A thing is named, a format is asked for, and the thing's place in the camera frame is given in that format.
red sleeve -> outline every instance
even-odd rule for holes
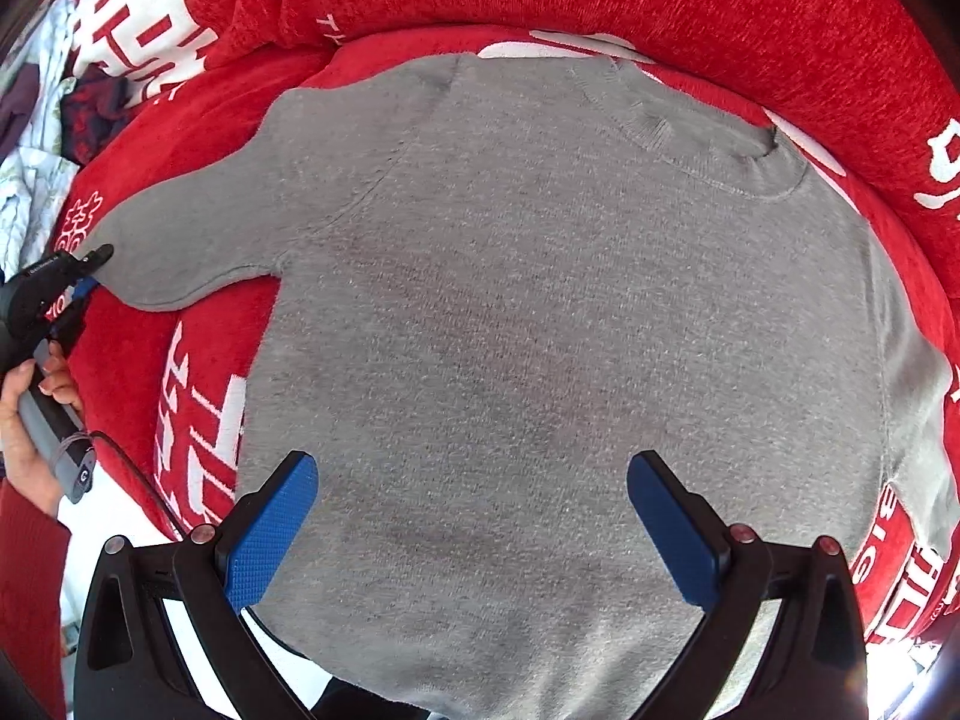
[[[64,720],[59,591],[70,532],[0,485],[0,648],[37,701]]]

blue gripper pad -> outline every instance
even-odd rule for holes
[[[263,599],[319,489],[317,463],[304,455],[230,552],[224,595],[237,614]]]
[[[686,603],[709,611],[719,596],[719,557],[707,545],[675,493],[689,495],[676,479],[673,493],[643,455],[627,470],[627,495]]]

pile of clothes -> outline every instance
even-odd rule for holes
[[[80,167],[133,117],[127,81],[67,70],[76,1],[45,2],[0,64],[0,269],[40,259]]]

red fabric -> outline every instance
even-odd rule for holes
[[[850,197],[883,242],[904,279],[920,330],[954,365],[960,362],[955,321],[960,310],[960,268],[954,265],[960,254],[960,224],[955,218],[960,211],[960,161],[952,162],[960,125],[955,133],[949,128],[960,109],[960,98],[896,0],[185,2],[197,25],[219,35],[203,51],[208,69],[221,69],[186,84],[176,100],[158,98],[162,102],[157,113],[148,117],[145,112],[80,174],[68,201],[63,245],[75,245],[83,236],[91,213],[99,218],[134,191],[208,164],[250,136],[269,100],[234,100],[230,95],[243,86],[243,74],[256,71],[258,62],[267,66],[264,53],[254,55],[256,61],[250,57],[250,52],[262,45],[310,46],[324,59],[333,47],[344,45],[320,73],[309,79],[306,76],[310,74],[304,74],[298,80],[287,77],[283,81],[287,87],[329,88],[369,77],[414,56],[523,40],[529,28],[611,33],[671,66],[673,69],[656,68],[664,82],[754,123],[766,121],[760,105],[765,106],[826,146],[847,174],[832,172],[829,159],[820,167]],[[512,26],[429,28],[437,23]],[[119,42],[122,35],[114,29],[109,37]],[[244,62],[248,64],[241,70],[238,63]],[[216,88],[216,82],[210,80],[213,76],[223,81],[222,87]],[[270,89],[275,97],[281,86],[271,85]],[[219,118],[210,116],[212,111],[217,111]],[[954,190],[959,199],[936,199],[952,196]],[[938,209],[931,207],[938,204]],[[221,459],[217,457],[215,463],[210,456],[222,454],[232,435],[223,418],[229,379],[246,375],[241,352],[217,357],[210,355],[210,349],[235,343],[237,349],[246,348],[253,355],[253,340],[258,340],[262,331],[259,322],[266,322],[269,314],[265,307],[272,301],[271,289],[264,283],[241,285],[231,300],[219,303],[216,312],[204,302],[179,317],[134,315],[99,295],[88,319],[90,332],[75,352],[78,378],[84,366],[83,379],[89,378],[89,383],[83,384],[91,416],[96,413],[102,425],[114,433],[122,419],[130,420],[124,427],[129,445],[138,459],[143,459],[147,471],[155,472],[164,493],[188,521],[222,517],[220,507],[229,504],[232,470],[221,469],[216,464],[224,464]],[[203,319],[195,321],[195,316]],[[178,326],[181,343],[168,357]],[[133,362],[131,358],[126,370],[117,368],[104,375],[104,351],[113,356],[116,348],[122,348],[123,338],[137,334],[146,338],[141,346],[149,351],[151,360]],[[161,355],[164,338],[167,348]],[[237,369],[227,370],[230,365]],[[167,437],[172,437],[172,444],[166,461],[158,450],[161,460],[151,464],[146,460],[151,453],[142,452],[149,450],[154,438],[152,428],[157,423],[151,410],[161,388],[160,414],[169,418]],[[195,396],[195,389],[200,397]],[[118,403],[124,399],[143,403]],[[226,443],[215,446],[210,435],[194,424],[193,420],[205,415],[217,419],[216,426],[208,424],[205,429],[218,431],[218,437],[224,437],[223,433]],[[960,466],[958,418],[957,403],[952,397],[944,399],[944,445],[954,469]],[[165,431],[161,420],[157,446],[166,440]],[[200,443],[195,434],[208,437]],[[106,462],[152,512],[152,504],[131,480],[122,478],[123,470],[117,469],[115,461]],[[204,492],[199,495],[203,500],[196,500],[197,487],[193,485],[195,500],[191,503],[190,477],[193,474],[196,480],[198,473],[203,477],[200,488],[209,490],[210,498],[205,500],[208,495]],[[218,498],[216,490],[221,487],[227,491]],[[894,504],[887,518],[878,510],[877,526],[884,537],[877,536],[875,528],[873,541],[868,538],[854,567],[859,566],[863,574],[858,593],[867,622],[886,625],[888,632],[917,632],[942,608],[938,599],[944,597],[954,575],[960,549],[955,548],[942,565],[926,562],[912,549],[912,533],[906,532],[902,509],[896,512],[898,506]],[[881,549],[871,553],[871,547]],[[925,589],[928,608],[911,610],[895,603],[898,589],[917,589],[904,574],[904,565],[911,560],[933,580],[933,590]]]
[[[0,650],[54,720],[66,717],[59,590],[70,532],[0,483]]]

black cable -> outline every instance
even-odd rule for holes
[[[140,480],[141,485],[143,485],[145,490],[147,490],[147,493],[150,493],[150,497],[155,501],[155,503],[157,503],[157,506],[160,506],[160,509],[163,509],[163,513],[167,515],[167,519],[170,520],[170,524],[173,525],[176,532],[179,533],[181,541],[184,541],[189,536],[189,533],[186,532],[186,529],[181,525],[179,519],[176,519],[176,516],[174,515],[174,512],[170,508],[169,504],[163,500],[163,496],[157,492],[157,489],[150,483],[150,480],[144,476],[143,471],[136,467],[136,463],[130,459],[130,455],[128,455],[115,440],[112,440],[111,437],[101,430],[94,430],[89,434],[89,436],[92,439],[100,439],[102,442],[109,445],[109,447],[117,453],[120,459],[127,464],[127,467],[133,471],[133,475]]]

